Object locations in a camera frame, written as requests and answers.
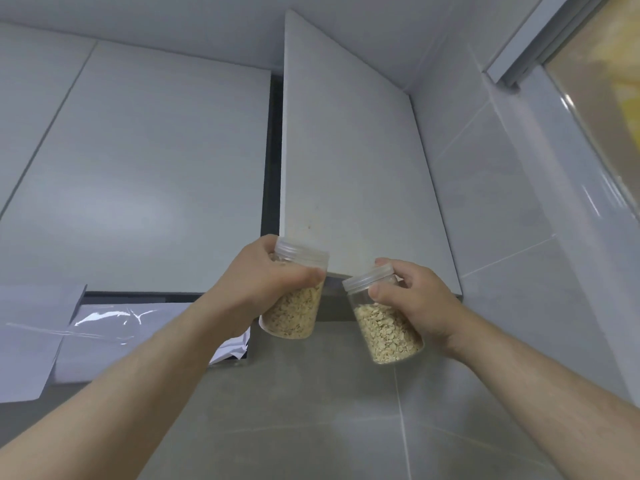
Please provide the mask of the person's right hand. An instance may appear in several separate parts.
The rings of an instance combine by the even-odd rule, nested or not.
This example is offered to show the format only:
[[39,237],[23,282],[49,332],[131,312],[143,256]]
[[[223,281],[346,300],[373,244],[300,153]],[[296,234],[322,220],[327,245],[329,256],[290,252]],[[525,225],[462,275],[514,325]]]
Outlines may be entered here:
[[399,286],[406,290],[400,311],[423,337],[434,342],[446,356],[465,363],[468,334],[476,321],[475,313],[466,307],[444,282],[429,268],[417,264],[377,258],[375,266],[391,264]]

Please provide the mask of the person's left hand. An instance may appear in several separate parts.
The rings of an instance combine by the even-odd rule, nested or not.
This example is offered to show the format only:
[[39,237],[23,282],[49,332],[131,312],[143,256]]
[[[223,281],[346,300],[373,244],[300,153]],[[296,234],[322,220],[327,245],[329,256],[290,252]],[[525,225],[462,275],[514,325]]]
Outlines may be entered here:
[[196,301],[207,325],[221,341],[240,336],[282,297],[270,293],[274,267],[304,267],[273,261],[277,240],[276,235],[269,234],[246,245],[219,281]]

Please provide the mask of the grey aluminium window frame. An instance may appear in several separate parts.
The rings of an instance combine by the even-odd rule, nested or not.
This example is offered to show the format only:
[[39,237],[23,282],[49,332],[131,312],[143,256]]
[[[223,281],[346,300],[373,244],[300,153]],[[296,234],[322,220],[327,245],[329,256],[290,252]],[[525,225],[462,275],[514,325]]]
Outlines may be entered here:
[[[541,0],[487,67],[487,76],[504,88],[519,87],[533,69],[541,67],[545,70],[545,63],[603,2],[604,0]],[[569,110],[562,94],[561,97]]]

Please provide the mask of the wide white cabinet door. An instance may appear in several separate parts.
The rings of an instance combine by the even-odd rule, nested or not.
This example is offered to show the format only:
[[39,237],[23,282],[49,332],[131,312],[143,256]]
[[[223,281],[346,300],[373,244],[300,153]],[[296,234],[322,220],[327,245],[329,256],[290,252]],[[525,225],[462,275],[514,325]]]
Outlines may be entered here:
[[0,283],[208,290],[260,236],[270,85],[98,42],[0,218]]

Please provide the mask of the person's right forearm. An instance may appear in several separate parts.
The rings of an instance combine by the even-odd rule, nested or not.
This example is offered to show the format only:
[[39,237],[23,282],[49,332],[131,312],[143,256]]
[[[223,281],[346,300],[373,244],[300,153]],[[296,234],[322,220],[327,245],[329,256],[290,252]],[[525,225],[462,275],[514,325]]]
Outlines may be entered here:
[[640,408],[465,308],[445,323],[447,351],[566,480],[640,480]]

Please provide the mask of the person's left forearm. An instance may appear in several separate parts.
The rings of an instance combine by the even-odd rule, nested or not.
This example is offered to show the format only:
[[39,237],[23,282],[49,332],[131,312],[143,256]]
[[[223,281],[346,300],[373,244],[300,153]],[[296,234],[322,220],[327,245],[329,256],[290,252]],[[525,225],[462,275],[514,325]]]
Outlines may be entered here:
[[203,297],[0,449],[0,480],[136,480],[217,348],[261,312]]

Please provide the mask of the open white cabinet door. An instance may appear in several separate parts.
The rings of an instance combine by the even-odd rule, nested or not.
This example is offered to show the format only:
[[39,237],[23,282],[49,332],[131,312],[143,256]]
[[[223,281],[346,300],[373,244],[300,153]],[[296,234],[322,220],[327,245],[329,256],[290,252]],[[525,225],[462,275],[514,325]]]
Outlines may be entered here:
[[338,280],[378,257],[461,286],[407,94],[285,14],[280,234],[329,252]]

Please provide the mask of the rolled oats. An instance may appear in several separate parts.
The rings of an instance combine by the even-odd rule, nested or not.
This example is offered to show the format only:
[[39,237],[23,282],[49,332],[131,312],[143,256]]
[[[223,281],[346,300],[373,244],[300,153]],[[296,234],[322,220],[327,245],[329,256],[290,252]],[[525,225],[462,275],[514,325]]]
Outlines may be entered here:
[[373,303],[357,306],[354,313],[375,364],[400,362],[423,350],[420,334],[395,308]]
[[282,339],[306,339],[311,336],[324,283],[295,290],[279,298],[259,318],[259,325],[268,334]]

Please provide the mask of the frosted window pane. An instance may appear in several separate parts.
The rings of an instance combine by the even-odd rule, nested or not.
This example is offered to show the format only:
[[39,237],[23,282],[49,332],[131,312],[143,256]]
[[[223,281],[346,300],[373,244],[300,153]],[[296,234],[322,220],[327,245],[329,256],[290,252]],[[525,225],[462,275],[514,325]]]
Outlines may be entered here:
[[640,0],[604,0],[544,67],[640,218]]

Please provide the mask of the clear plastic jar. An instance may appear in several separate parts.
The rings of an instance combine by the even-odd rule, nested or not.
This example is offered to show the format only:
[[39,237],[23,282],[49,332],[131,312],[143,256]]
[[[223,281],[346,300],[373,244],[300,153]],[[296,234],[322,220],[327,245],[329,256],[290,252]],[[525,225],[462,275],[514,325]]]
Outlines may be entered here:
[[354,309],[359,305],[376,303],[368,294],[368,288],[374,283],[392,283],[399,285],[399,281],[391,264],[375,267],[361,276],[354,276],[342,282],[353,313]]
[[326,271],[330,255],[306,244],[279,236],[271,259],[280,265],[295,264],[304,267],[318,267]]

